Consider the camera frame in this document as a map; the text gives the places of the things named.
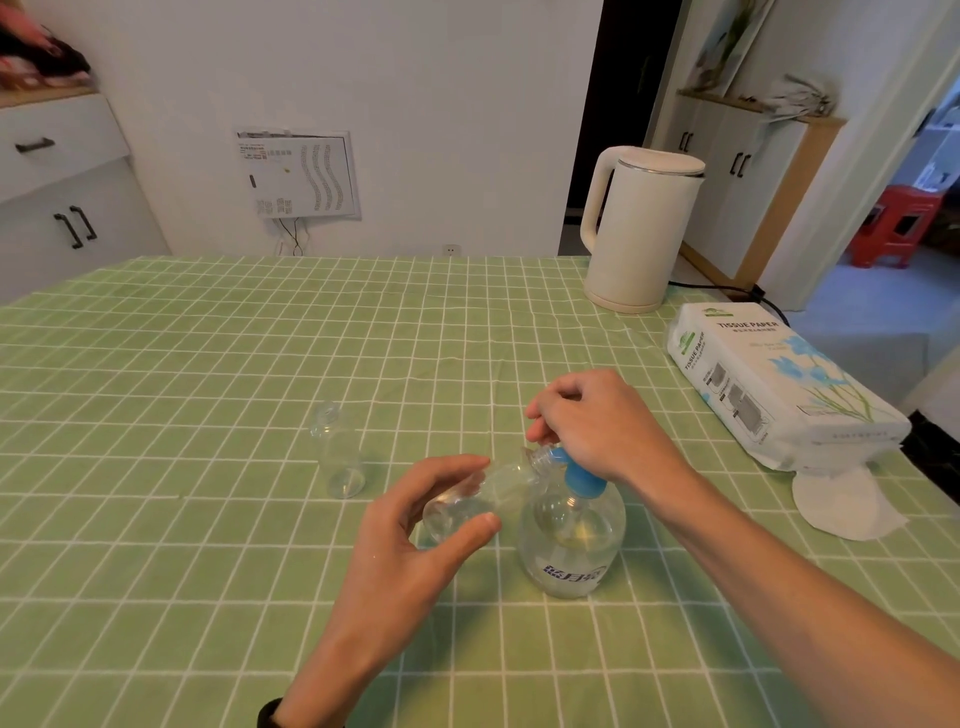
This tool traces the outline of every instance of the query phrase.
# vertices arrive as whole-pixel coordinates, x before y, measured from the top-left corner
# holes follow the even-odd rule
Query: bottle cap
[[[564,480],[566,487],[580,497],[594,498],[603,495],[607,489],[607,481],[599,475],[594,475],[577,465],[563,448],[554,448],[551,457],[566,463]]]

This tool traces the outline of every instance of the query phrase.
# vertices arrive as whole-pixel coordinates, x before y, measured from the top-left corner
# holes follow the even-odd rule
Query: dark doorway
[[[643,144],[681,4],[604,0],[566,198],[574,219],[587,200],[600,153],[618,144]]]

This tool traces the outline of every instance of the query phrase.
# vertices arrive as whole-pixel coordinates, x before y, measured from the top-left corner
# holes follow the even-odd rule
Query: drawer
[[[129,153],[100,94],[0,109],[0,203]]]

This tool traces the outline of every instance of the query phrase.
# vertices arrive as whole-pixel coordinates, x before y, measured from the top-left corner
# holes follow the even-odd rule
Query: white cabinet
[[[0,109],[0,303],[170,253],[128,153],[99,94]]]
[[[750,289],[843,121],[764,123],[758,107],[682,92],[664,143],[706,165],[683,254],[715,283]]]
[[[168,254],[125,159],[0,205],[0,303],[138,255]]]
[[[129,153],[99,93],[0,109],[0,203]]]

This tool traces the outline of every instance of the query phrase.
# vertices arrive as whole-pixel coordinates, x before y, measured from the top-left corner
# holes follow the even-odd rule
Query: room
[[[955,316],[830,280],[958,36],[0,0],[0,715],[949,725]]]

